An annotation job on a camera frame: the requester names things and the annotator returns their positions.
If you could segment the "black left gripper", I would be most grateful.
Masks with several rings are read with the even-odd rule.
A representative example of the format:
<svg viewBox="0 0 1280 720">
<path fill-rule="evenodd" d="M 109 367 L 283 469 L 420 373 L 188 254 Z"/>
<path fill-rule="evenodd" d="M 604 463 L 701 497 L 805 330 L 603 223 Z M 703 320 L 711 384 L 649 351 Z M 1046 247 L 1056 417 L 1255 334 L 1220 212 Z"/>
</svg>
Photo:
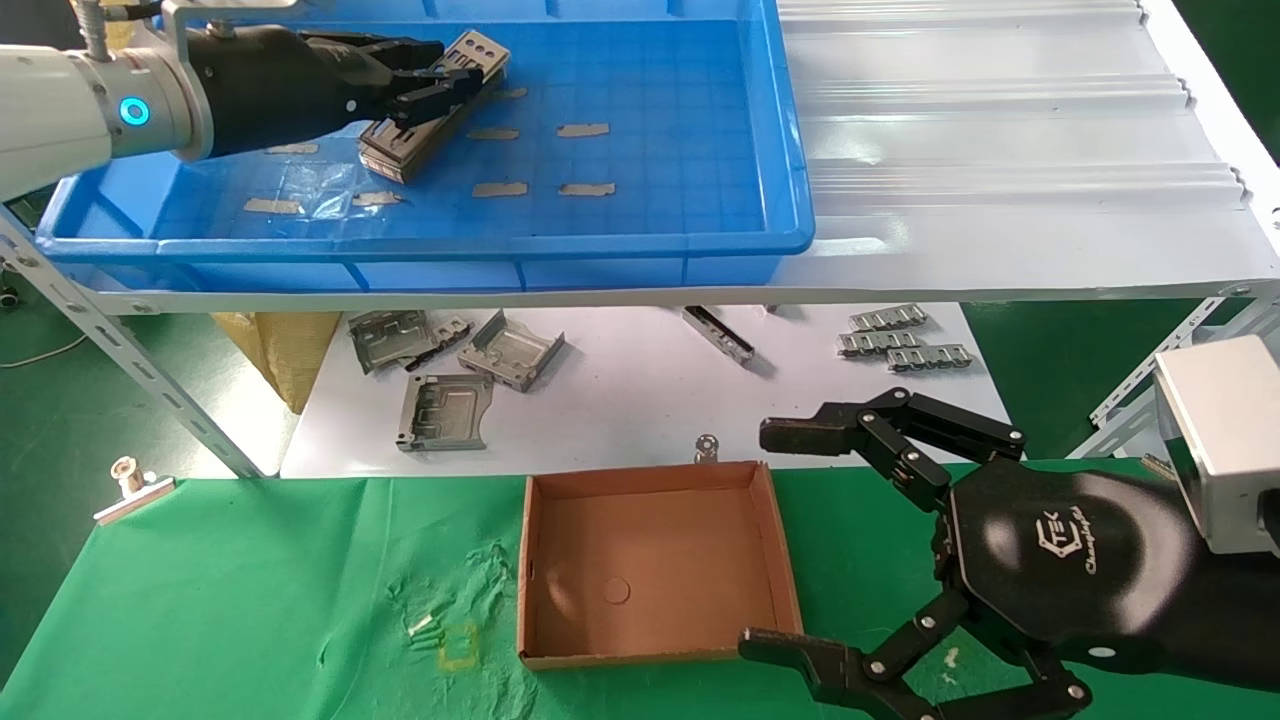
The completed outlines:
<svg viewBox="0 0 1280 720">
<path fill-rule="evenodd" d="M 421 126 L 483 90 L 477 68 L 417 70 L 442 56 L 439 41 L 283 26 L 243 26 L 230 37 L 191 29 L 186 37 L 209 108 L 205 158 L 301 143 L 357 120 Z"/>
</svg>

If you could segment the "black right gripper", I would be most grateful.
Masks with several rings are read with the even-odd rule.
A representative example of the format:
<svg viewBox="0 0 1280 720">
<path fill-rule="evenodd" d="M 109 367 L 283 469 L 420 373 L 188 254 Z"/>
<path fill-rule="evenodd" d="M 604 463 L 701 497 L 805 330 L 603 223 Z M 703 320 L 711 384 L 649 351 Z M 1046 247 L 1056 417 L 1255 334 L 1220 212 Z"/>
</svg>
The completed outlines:
<svg viewBox="0 0 1280 720">
<path fill-rule="evenodd" d="M 758 439 L 771 454 L 855 454 L 924 512 L 946 500 L 938 539 L 970 598 L 943 591 L 870 652 L 745 629 L 739 656 L 797 671 L 817 703 L 873 719 L 1071 719 L 1093 694 L 1057 659 L 1277 689 L 1277 559 L 1211 551 L 1167 482 L 1014 462 L 1019 429 L 905 388 L 826 402 L 808 419 L 768 416 Z M 986 465 L 950 488 L 923 445 Z M 906 675 L 972 609 L 972 634 L 1030 680 L 933 705 Z"/>
</svg>

